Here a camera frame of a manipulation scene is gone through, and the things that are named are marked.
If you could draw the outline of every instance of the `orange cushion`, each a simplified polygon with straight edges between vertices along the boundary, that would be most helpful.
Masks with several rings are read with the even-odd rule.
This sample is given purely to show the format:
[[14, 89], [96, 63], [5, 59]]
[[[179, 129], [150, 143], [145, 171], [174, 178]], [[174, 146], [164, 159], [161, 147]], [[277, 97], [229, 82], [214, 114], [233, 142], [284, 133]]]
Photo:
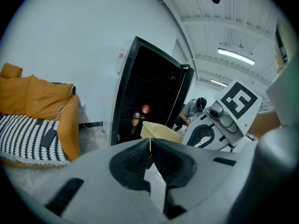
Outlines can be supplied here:
[[25, 114], [26, 94], [31, 77], [0, 79], [0, 107], [4, 115]]
[[21, 76], [23, 68], [9, 64], [9, 63], [4, 63], [0, 77], [6, 78], [6, 79], [11, 79], [11, 78], [19, 78]]
[[26, 115], [55, 120], [58, 109], [70, 99], [71, 89], [72, 84], [52, 84], [32, 76], [26, 97]]

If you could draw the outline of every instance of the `black cap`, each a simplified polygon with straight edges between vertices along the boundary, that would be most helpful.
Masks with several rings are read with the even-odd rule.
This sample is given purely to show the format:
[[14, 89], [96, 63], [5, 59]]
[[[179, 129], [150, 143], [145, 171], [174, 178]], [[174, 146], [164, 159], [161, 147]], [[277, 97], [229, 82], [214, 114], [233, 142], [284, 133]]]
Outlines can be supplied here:
[[206, 107], [206, 99], [203, 97], [200, 97], [196, 101], [196, 107], [198, 109], [204, 109]]

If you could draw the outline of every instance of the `ceiling light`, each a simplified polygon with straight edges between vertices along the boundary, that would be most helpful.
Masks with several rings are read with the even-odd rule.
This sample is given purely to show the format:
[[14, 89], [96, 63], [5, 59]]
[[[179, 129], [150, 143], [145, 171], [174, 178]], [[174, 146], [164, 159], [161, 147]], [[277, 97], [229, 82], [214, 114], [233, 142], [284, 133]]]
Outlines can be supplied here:
[[250, 65], [254, 65], [255, 63], [255, 60], [252, 60], [248, 57], [245, 57], [239, 53], [236, 53], [236, 52], [233, 52], [233, 51], [229, 51], [229, 50], [225, 50], [225, 49], [221, 49], [221, 48], [218, 48], [218, 53], [219, 54], [223, 54], [223, 55], [226, 55], [226, 56], [231, 56], [233, 58], [236, 58], [236, 59], [239, 59], [241, 61], [244, 61]]
[[221, 86], [224, 86], [224, 87], [227, 87], [226, 84], [222, 84], [222, 83], [220, 83], [220, 82], [218, 82], [218, 81], [215, 81], [215, 80], [211, 80], [211, 82], [212, 82], [212, 83], [215, 83], [215, 84], [218, 84], [218, 85], [221, 85]]

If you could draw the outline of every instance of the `person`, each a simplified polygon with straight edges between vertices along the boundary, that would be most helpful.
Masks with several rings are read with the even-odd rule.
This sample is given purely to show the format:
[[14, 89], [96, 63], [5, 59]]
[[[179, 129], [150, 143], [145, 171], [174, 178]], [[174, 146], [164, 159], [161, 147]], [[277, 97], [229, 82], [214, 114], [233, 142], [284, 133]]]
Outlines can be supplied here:
[[195, 119], [199, 114], [201, 114], [205, 107], [206, 99], [203, 97], [189, 101], [179, 114], [179, 117], [175, 122], [177, 127], [174, 131], [178, 131], [183, 125], [189, 126], [192, 119]]
[[[277, 30], [274, 39], [274, 59], [277, 66], [276, 73], [280, 75], [292, 59], [294, 54], [298, 52], [297, 35], [290, 25], [288, 19], [283, 12], [279, 12], [277, 21]], [[257, 113], [250, 129], [249, 134], [261, 138], [268, 131], [279, 128], [280, 121], [275, 110]]]

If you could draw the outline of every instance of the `floor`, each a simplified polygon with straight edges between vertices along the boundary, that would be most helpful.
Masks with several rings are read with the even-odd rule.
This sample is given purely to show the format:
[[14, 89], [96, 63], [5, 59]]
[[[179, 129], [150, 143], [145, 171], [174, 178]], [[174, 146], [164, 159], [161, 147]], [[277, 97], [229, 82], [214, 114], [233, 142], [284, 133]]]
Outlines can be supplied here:
[[[184, 126], [178, 133], [182, 136], [184, 135], [186, 127]], [[248, 138], [240, 142], [240, 144], [235, 148], [234, 152], [240, 153], [246, 142], [250, 141]], [[96, 130], [82, 129], [80, 131], [80, 150], [82, 154], [100, 149], [104, 150], [108, 148], [108, 139], [102, 129], [102, 127]], [[230, 148], [226, 147], [222, 151], [229, 152]], [[55, 173], [59, 172], [62, 168], [18, 168], [9, 165], [3, 165], [11, 183], [28, 192], [33, 194], [35, 189], [42, 185], [43, 182], [51, 178]], [[145, 172], [145, 180], [150, 182], [151, 194], [150, 198], [153, 203], [162, 212], [164, 206], [164, 196], [166, 184], [158, 172], [156, 166], [153, 164], [150, 169]]]
[[[102, 127], [97, 130], [81, 129], [80, 150], [81, 154], [94, 151], [96, 149], [108, 148], [108, 140]], [[24, 191], [32, 194], [34, 190], [52, 175], [62, 168], [19, 168], [3, 165], [11, 183]]]

